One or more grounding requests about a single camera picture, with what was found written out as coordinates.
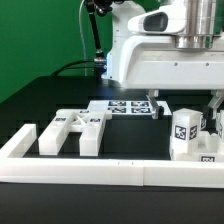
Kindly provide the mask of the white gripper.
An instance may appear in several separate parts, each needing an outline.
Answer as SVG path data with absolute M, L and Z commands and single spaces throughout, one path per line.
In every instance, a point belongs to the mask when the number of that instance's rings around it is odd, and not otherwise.
M 158 90 L 212 90 L 203 118 L 215 119 L 224 101 L 224 35 L 207 50 L 177 49 L 171 36 L 132 36 L 123 45 L 117 81 L 128 89 L 149 89 L 153 119 L 164 114 Z

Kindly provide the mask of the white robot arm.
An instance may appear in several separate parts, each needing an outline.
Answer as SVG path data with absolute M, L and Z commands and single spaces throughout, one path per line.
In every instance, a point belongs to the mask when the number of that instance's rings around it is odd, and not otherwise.
M 204 116 L 224 102 L 224 0 L 158 0 L 147 12 L 128 0 L 113 4 L 113 44 L 102 76 L 126 89 L 145 89 L 152 116 L 161 90 L 210 90 Z

